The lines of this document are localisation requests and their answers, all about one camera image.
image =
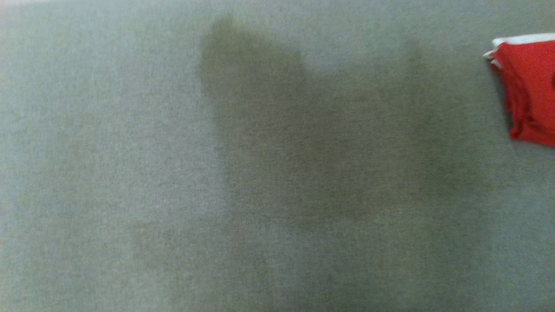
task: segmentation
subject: floor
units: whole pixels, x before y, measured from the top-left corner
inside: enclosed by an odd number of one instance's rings
[[[0,311],[552,311],[555,151],[510,0],[0,11]]]

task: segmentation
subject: folded cloth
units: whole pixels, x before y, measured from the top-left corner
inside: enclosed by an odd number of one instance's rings
[[[555,33],[498,38],[484,56],[501,77],[510,136],[555,147]]]

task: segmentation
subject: red cloth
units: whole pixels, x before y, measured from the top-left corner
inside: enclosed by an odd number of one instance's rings
[[[506,108],[514,140],[555,147],[555,41],[502,43],[490,56],[501,67]]]

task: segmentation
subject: white trim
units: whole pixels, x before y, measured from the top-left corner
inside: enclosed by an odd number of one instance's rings
[[[493,40],[493,46],[497,48],[502,43],[527,44],[545,41],[555,41],[555,33],[525,34],[516,37],[497,38]]]
[[[501,67],[501,63],[498,60],[494,59],[493,61],[491,61],[491,63],[497,66],[497,68],[503,69],[503,67]]]

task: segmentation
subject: fabric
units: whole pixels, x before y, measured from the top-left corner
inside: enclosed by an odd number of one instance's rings
[[[487,53],[512,115],[510,136],[555,146],[555,34],[496,39]]]

